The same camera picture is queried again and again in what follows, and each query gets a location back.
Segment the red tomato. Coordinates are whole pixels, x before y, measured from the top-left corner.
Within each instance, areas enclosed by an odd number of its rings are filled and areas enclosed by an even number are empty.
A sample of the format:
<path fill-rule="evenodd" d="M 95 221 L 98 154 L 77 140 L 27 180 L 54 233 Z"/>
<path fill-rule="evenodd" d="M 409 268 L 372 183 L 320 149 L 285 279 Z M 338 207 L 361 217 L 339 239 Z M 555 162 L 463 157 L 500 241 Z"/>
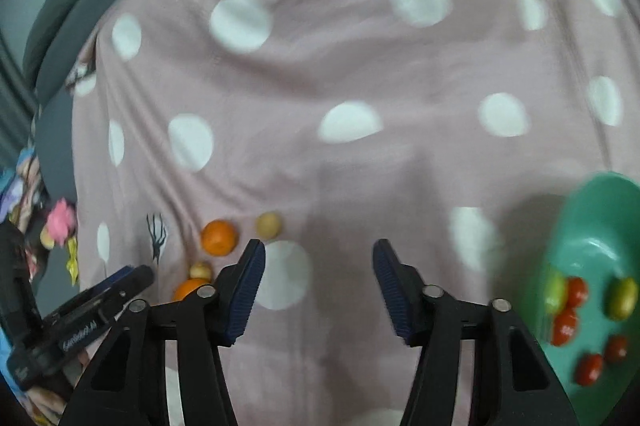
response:
<path fill-rule="evenodd" d="M 578 329 L 578 316 L 574 308 L 566 308 L 555 316 L 552 325 L 551 344 L 560 347 L 571 342 Z"/>

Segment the cherry tomato front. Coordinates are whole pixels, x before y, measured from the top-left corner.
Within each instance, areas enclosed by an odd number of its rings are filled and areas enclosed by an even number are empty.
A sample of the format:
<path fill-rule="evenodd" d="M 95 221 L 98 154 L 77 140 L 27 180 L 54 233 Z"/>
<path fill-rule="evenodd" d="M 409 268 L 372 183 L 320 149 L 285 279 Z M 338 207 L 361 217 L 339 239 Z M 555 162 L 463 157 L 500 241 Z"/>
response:
<path fill-rule="evenodd" d="M 582 356 L 574 372 L 574 382 L 582 387 L 590 387 L 597 383 L 604 367 L 602 354 L 585 354 Z"/>

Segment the cherry tomato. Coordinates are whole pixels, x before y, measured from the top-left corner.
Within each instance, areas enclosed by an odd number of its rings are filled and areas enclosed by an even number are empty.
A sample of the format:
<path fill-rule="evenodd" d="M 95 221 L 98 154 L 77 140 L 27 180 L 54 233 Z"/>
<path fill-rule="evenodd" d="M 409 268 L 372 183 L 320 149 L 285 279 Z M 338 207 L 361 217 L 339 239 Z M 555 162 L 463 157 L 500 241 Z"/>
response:
<path fill-rule="evenodd" d="M 581 277 L 569 277 L 566 282 L 567 296 L 566 307 L 567 308 L 579 308 L 588 302 L 589 287 L 584 278 Z"/>
<path fill-rule="evenodd" d="M 629 342 L 625 335 L 615 334 L 608 338 L 604 350 L 604 359 L 609 364 L 617 364 L 626 360 Z"/>
<path fill-rule="evenodd" d="M 590 387 L 597 383 L 604 367 L 602 354 L 585 354 L 582 356 L 574 372 L 574 382 L 582 387 Z"/>

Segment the green lime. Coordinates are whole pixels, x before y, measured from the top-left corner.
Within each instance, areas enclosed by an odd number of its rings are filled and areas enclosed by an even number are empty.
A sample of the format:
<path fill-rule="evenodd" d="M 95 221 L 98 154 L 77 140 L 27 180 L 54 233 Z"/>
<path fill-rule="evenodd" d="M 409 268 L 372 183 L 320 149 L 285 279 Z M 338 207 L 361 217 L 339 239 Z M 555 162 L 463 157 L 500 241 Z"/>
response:
<path fill-rule="evenodd" d="M 552 268 L 544 281 L 544 311 L 548 316 L 556 316 L 566 306 L 568 288 L 567 277 Z"/>

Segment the large orange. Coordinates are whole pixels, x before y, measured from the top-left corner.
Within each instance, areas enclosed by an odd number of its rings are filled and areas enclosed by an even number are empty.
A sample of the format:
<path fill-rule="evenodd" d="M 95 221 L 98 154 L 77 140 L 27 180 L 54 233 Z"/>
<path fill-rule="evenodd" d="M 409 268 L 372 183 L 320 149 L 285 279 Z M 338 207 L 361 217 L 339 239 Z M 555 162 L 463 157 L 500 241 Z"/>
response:
<path fill-rule="evenodd" d="M 200 287 L 208 285 L 209 283 L 209 280 L 203 278 L 187 279 L 175 288 L 174 294 L 172 294 L 172 300 L 174 302 L 181 302 L 184 298 L 186 298 L 186 296 L 190 295 Z"/>

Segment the yellow-green kiwi fruit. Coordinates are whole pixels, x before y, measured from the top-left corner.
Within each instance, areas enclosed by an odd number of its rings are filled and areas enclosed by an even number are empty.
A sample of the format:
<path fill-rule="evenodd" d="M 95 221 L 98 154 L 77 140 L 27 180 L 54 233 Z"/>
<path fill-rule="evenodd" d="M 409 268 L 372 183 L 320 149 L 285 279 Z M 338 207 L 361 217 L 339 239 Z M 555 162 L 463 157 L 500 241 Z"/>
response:
<path fill-rule="evenodd" d="M 613 321 L 625 321 L 633 313 L 639 298 L 639 285 L 634 278 L 616 279 L 608 289 L 606 316 Z"/>

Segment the small mandarin orange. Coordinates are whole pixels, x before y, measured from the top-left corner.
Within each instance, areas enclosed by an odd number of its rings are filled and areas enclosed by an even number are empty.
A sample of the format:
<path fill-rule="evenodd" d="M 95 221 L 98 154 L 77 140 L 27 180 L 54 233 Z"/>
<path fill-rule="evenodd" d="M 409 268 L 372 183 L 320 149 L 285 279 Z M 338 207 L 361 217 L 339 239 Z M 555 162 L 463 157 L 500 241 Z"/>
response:
<path fill-rule="evenodd" d="M 228 256 L 238 244 L 238 231 L 230 220 L 212 220 L 201 230 L 200 242 L 210 256 Z"/>

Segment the yellow snack wrapper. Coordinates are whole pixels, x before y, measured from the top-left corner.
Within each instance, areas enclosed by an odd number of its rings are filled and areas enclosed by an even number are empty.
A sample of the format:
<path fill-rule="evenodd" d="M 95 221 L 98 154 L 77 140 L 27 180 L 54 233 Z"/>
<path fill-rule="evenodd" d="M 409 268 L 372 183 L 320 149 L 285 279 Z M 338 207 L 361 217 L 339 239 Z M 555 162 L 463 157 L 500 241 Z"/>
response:
<path fill-rule="evenodd" d="M 66 261 L 66 271 L 70 275 L 70 283 L 76 285 L 78 283 L 79 278 L 79 267 L 78 267 L 78 240 L 76 235 L 70 237 L 66 243 L 66 251 L 68 253 L 67 261 Z"/>

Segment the pink plush toy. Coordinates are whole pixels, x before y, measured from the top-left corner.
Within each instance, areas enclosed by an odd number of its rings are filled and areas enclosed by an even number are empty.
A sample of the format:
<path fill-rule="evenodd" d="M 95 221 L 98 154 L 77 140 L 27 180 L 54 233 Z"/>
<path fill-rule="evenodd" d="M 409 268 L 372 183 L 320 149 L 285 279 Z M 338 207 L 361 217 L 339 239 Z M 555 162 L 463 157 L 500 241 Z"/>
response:
<path fill-rule="evenodd" d="M 51 240 L 63 246 L 77 229 L 75 206 L 66 199 L 58 200 L 47 216 L 46 228 Z"/>

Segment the green plastic bowl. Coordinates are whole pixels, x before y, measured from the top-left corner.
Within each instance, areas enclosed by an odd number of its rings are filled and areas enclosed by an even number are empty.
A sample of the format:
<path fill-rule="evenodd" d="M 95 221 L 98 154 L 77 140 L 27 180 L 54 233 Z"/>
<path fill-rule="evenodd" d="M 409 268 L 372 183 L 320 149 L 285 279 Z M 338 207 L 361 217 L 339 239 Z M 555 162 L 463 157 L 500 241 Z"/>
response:
<path fill-rule="evenodd" d="M 588 302 L 575 308 L 579 324 L 566 345 L 551 344 L 555 316 L 544 311 L 544 281 L 550 269 L 581 277 Z M 639 186 L 616 173 L 600 173 L 565 201 L 550 237 L 540 277 L 526 296 L 525 320 L 540 342 L 553 371 L 582 425 L 635 425 L 639 421 L 639 298 L 625 321 L 606 316 L 608 289 L 616 279 L 631 277 L 639 285 Z M 628 338 L 625 361 L 609 364 L 594 385 L 574 382 L 585 354 L 602 354 L 611 335 Z"/>

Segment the beige longan left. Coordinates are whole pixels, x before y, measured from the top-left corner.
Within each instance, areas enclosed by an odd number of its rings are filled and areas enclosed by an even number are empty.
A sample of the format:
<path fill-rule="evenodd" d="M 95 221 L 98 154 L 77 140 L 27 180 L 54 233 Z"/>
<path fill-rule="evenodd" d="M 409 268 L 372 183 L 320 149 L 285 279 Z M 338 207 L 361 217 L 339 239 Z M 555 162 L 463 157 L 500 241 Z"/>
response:
<path fill-rule="evenodd" d="M 199 261 L 189 269 L 190 279 L 204 280 L 206 283 L 209 283 L 213 281 L 213 277 L 213 268 L 209 263 L 206 263 L 206 261 Z"/>

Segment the beige longan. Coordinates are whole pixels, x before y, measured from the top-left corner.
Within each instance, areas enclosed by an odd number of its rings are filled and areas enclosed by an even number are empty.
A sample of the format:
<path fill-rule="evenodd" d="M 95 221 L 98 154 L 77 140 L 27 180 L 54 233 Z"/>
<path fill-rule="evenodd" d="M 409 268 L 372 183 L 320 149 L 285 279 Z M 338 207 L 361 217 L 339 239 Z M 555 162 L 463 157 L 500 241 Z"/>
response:
<path fill-rule="evenodd" d="M 213 268 L 209 263 L 206 263 L 206 261 L 199 261 L 189 269 L 190 279 L 204 280 L 206 283 L 209 283 L 213 281 L 213 277 Z"/>
<path fill-rule="evenodd" d="M 255 229 L 259 238 L 270 241 L 277 238 L 283 227 L 282 217 L 277 212 L 264 212 L 255 220 Z"/>

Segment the beige longan right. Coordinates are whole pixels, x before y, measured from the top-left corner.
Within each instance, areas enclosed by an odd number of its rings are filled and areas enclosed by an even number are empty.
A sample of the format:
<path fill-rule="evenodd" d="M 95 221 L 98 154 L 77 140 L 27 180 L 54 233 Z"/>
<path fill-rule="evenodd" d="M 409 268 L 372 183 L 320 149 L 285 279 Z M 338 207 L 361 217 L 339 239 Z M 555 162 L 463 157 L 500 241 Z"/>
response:
<path fill-rule="evenodd" d="M 282 217 L 277 212 L 264 212 L 255 220 L 255 229 L 259 238 L 270 241 L 277 238 L 283 227 Z"/>

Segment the grey sofa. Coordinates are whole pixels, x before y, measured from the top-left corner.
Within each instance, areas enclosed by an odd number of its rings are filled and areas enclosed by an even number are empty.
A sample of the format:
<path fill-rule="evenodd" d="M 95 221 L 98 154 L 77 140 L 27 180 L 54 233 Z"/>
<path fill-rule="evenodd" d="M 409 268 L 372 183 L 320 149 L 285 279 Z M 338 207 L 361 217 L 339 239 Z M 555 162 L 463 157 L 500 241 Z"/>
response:
<path fill-rule="evenodd" d="M 144 296 L 171 300 L 201 256 L 201 225 L 222 210 L 234 138 L 231 76 L 207 23 L 218 0 L 47 0 L 24 73 L 37 109 L 6 163 L 2 217 L 29 248 L 56 203 L 79 244 L 64 272 L 90 287 L 126 265 L 154 272 Z"/>

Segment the pink polka dot cloth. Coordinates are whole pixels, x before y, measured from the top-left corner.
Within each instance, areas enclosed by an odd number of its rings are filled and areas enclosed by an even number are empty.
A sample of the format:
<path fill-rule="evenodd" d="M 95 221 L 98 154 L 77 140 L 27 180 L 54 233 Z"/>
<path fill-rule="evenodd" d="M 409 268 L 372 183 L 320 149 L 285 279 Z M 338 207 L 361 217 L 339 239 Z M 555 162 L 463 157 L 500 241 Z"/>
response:
<path fill-rule="evenodd" d="M 76 68 L 83 287 L 152 264 L 168 302 L 211 221 L 282 218 L 221 354 L 242 425 L 398 422 L 375 241 L 518 297 L 565 196 L 639 174 L 639 0 L 118 0 Z"/>

